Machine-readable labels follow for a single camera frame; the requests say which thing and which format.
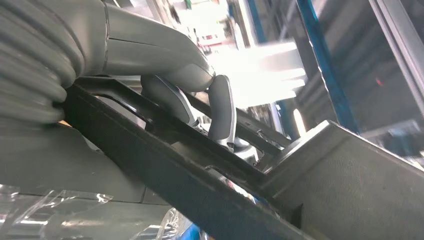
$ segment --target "gray panel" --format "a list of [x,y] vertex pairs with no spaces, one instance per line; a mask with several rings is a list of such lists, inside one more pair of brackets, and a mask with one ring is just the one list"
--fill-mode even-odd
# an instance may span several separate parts
[[58,125],[43,131],[19,128],[0,128],[1,184],[20,187],[24,194],[65,189],[108,194],[117,201],[141,201],[144,184],[90,150],[77,130]]
[[321,123],[282,152],[262,187],[316,239],[421,239],[424,172],[336,126]]
[[146,188],[143,198],[143,204],[157,204],[157,205],[169,205],[163,200],[157,193],[153,192],[149,188]]
[[108,5],[108,13],[110,38],[164,48],[209,70],[205,56],[183,33],[115,6]]
[[187,92],[204,91],[212,82],[213,69],[199,67],[184,52],[115,39],[110,39],[107,47],[106,74],[156,74]]

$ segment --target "black metal frame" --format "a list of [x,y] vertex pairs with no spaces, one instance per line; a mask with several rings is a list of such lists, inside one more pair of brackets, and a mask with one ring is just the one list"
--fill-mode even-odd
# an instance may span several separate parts
[[82,78],[67,90],[65,120],[127,174],[140,178],[216,239],[310,239],[273,211],[236,193],[190,156],[143,130],[93,95],[113,99],[136,116],[209,149],[203,156],[237,184],[257,191],[263,174],[114,79]]

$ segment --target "white light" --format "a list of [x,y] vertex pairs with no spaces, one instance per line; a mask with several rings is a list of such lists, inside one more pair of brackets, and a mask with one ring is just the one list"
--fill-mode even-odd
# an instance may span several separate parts
[[118,6],[119,8],[121,7],[121,6],[119,6],[119,3],[117,2],[117,0],[113,0],[113,2],[116,4],[116,6]]
[[150,229],[160,229],[161,226],[160,225],[149,225],[148,226]]
[[299,132],[299,135],[302,137],[303,135],[306,134],[306,129],[305,129],[304,121],[302,119],[301,112],[299,112],[299,110],[296,108],[293,111],[293,115],[294,115],[294,121],[296,121],[297,131]]
[[[4,223],[5,219],[0,219],[0,223]],[[33,220],[22,220],[21,224],[39,224],[39,225],[47,225],[49,221],[33,221]]]

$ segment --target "gray robot arm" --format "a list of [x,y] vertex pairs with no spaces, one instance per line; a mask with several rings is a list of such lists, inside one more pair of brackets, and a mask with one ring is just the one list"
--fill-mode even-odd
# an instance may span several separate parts
[[2,0],[0,22],[0,116],[55,123],[63,114],[52,103],[80,76],[156,75],[187,92],[212,89],[221,117],[210,135],[234,138],[229,85],[217,84],[205,56],[172,28],[101,0]]

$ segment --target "plastic wrap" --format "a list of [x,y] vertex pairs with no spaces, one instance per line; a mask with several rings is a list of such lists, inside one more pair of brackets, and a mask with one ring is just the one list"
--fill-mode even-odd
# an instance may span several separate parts
[[17,187],[0,186],[0,239],[91,240],[67,227],[68,221],[112,199],[100,193],[68,190],[34,196],[20,194]]

